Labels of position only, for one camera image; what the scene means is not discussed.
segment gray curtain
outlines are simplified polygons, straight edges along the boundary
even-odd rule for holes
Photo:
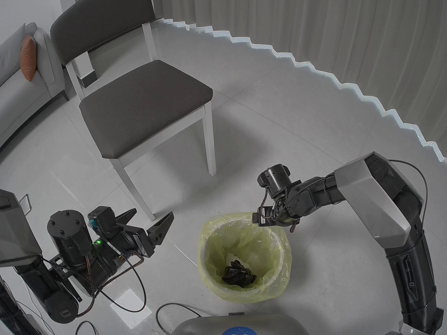
[[[291,52],[356,83],[447,155],[447,0],[154,0],[158,17]]]

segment sofa leg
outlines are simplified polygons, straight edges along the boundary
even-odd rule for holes
[[[68,96],[67,96],[67,94],[65,93],[65,90],[63,89],[61,92],[60,92],[60,94],[62,94],[63,96],[64,96],[64,98],[65,98],[65,100],[68,102],[70,99],[68,99]]]

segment blue circular sticker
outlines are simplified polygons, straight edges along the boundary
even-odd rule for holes
[[[253,330],[248,327],[232,327],[224,332],[222,335],[257,335]]]

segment sofa armrest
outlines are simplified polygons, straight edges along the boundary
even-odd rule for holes
[[[55,97],[65,89],[62,65],[48,34],[38,28],[33,37],[37,45],[37,70],[45,81],[51,97]]]

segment throw pillow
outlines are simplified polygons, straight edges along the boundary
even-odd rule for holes
[[[20,48],[25,37],[25,24],[0,45],[0,86],[20,68]]]
[[[36,42],[31,36],[26,35],[20,50],[20,70],[22,70],[26,80],[31,81],[33,79],[36,72],[36,63]]]

